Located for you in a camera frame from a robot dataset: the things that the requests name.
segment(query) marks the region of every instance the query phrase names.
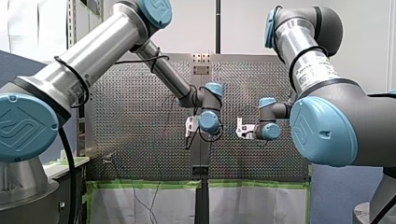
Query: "silver arm segment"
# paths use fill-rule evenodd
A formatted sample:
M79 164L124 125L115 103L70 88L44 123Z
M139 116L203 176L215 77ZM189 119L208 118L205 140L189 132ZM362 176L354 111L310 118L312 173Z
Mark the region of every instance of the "silver arm segment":
M160 49L149 40L140 49L135 52L142 60L161 56ZM176 71L176 69L165 58L157 61L146 62L148 67L153 67L153 73L169 88L169 90L177 97L183 98L190 92L190 84Z

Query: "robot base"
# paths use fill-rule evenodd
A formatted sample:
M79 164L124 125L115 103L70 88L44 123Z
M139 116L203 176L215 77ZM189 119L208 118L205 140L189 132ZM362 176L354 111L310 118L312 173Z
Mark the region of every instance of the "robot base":
M370 224L370 204L361 203L353 209L353 224Z
M25 200L0 206L1 223L40 223L57 224L59 222L60 202L59 184L51 181L48 190Z

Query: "metal pole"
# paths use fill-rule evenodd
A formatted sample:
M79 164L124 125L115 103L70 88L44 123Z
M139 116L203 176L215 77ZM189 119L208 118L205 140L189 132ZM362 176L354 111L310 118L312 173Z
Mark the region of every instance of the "metal pole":
M221 0L216 0L216 53L221 54Z

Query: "robotic arm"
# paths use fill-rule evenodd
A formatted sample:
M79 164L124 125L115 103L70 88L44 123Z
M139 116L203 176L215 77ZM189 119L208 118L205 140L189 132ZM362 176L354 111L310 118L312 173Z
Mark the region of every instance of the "robotic arm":
M265 46L289 68L296 102L288 106L261 99L261 126L255 137L275 140L275 120L290 119L294 145L313 163L393 167L394 95L368 96L358 83L337 74L328 57L338 51L342 35L341 20L329 8L271 11ZM265 125L274 130L274 137L266 137L270 131Z
M168 0L119 2L114 5L111 17L65 54L55 57L56 62L32 77L17 77L0 89L2 221L58 222L59 201L55 195L58 184L48 181L38 155L47 150L58 130L70 119L71 109L79 107L74 105L78 99L85 93L84 103L87 102L89 87L124 53L136 52L142 59L161 55L149 39L171 19ZM203 131L217 134L222 86L207 83L197 89L164 58L147 61L180 105L203 109L199 118ZM37 208L43 203L45 209Z

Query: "black cable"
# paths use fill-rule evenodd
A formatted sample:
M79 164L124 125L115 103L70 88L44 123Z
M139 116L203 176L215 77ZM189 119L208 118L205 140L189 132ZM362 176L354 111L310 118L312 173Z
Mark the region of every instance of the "black cable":
M123 185L123 183L122 183L122 179L120 178L120 172L119 172L119 169L117 168L117 165L116 165L116 163L113 161L113 162L111 162L112 164L113 164L113 166L114 166L114 170L116 171L116 175L117 175L117 177L118 177L118 180L120 181L120 183ZM150 209L149 209L149 207L147 206L147 205L145 205L138 197L137 197L137 195L136 195L136 190L135 190L135 187L134 187L134 181L131 179L131 185L132 185L132 190L134 191L134 198L143 206L143 207L145 207L152 215L153 215L153 217L154 217L154 220L155 220L155 223L157 223L158 224L158 222L157 222L157 218L155 217L155 215L150 211Z
M157 51L155 52L155 56L152 57L152 58L143 59L143 60L135 60L135 61L121 61L121 62L116 62L115 64L121 64L121 63L148 63L148 62L154 61L152 63L152 65L151 65L151 67L150 67L150 72L154 73L154 67L155 67L155 64L157 63L158 59L165 58L167 61L169 61L169 59L170 59L169 56L160 55L160 53L161 53L161 49L157 48Z
M174 99L174 98L175 98L174 95L168 96L168 97L163 101L163 103L161 104L160 113L163 112L163 106L164 106L165 102L166 102L170 97L171 97L171 99ZM172 102L172 103L171 103L170 111L169 111L169 113L168 113L167 120L166 120L166 122L165 122L165 124L164 124L163 133L160 133L160 136L164 136L165 133L166 133L166 128L167 128L167 126L168 126L168 124L169 124L169 121L170 121L170 118L171 118L171 114L172 114L172 111L173 111L173 105L174 105L174 103ZM156 142L157 142L156 139L157 139L156 136L154 136L154 145L155 145L155 146L157 146L157 145L156 145ZM162 169L162 167L160 166L160 163L159 163L159 161L158 161L158 154L155 156L155 161L157 162L158 170L160 171L160 180L158 181L157 188L155 189L154 197L153 197L153 199L152 199L152 201L151 201L151 207L150 207L150 209L149 209L149 211L150 211L150 220L151 220L151 223L153 222L152 219L151 219L151 214L154 215L154 212L152 211L152 208L154 207L155 199L157 198L157 194L158 194L158 190L160 189L161 182L163 181L163 169Z
M59 56L55 56L53 57L53 59L55 60L55 62L59 63L60 65L66 67L68 70L70 70L70 72L72 72L76 78L78 79L78 81L81 83L82 88L85 91L85 97L84 97L84 101L79 104L79 105L72 105L72 108L79 108L85 104L87 104L87 102L90 100L90 89L87 85L87 83L84 81L84 79L81 77L81 75L78 73L78 71L76 71L76 69L74 69L72 66L70 66L69 64L67 64L64 60L62 60Z
M191 145L192 145L192 142L194 141L195 135L196 135L197 133L198 133L198 129L195 130L195 133L194 133L194 135L192 136L192 138L191 138L191 140L190 140L190 143L189 143L189 138L186 139L186 146L184 147L184 149L190 150Z
M59 135L61 136L62 143L64 144L64 151L66 152L67 163L69 164L70 174L70 209L69 209L69 224L75 224L75 213L76 213L76 167L73 159L73 152L67 140L64 128L59 129Z
M205 87L205 86L200 87L198 90L201 90L201 89L205 89L205 90L207 90L208 92L210 92L210 94L212 94L212 95L219 101L219 103L220 103L220 108L222 108L222 101L221 101L221 99L220 99L213 91L211 91L210 89L208 89L208 88Z
M192 102L192 105L194 106L192 114L195 116L195 115L197 115L197 112L198 112L198 106L197 106L198 92L197 92L197 88L194 85L190 85L190 86L192 89L194 89L193 93L192 93L191 102Z
M376 215L375 219L371 224L378 224L381 219L387 214L387 212L396 204L396 195L381 209L381 211Z
M161 56L155 56L149 59L145 59L145 60L131 60L131 61L120 61L120 62L116 62L114 64L122 64L122 63L148 63L157 59L161 59L161 58L165 58L166 60L169 61L169 56L167 55L161 55Z
M206 143L214 143L214 142L218 141L218 140L222 137L222 135L223 135L223 133L224 133L224 128L223 128L222 123L220 123L220 134L218 135L218 137L216 137L216 138L213 139L213 140L207 140L207 139L205 139L205 138L202 136L201 128L198 128L198 133L199 133L201 139L204 140L204 142L206 142Z

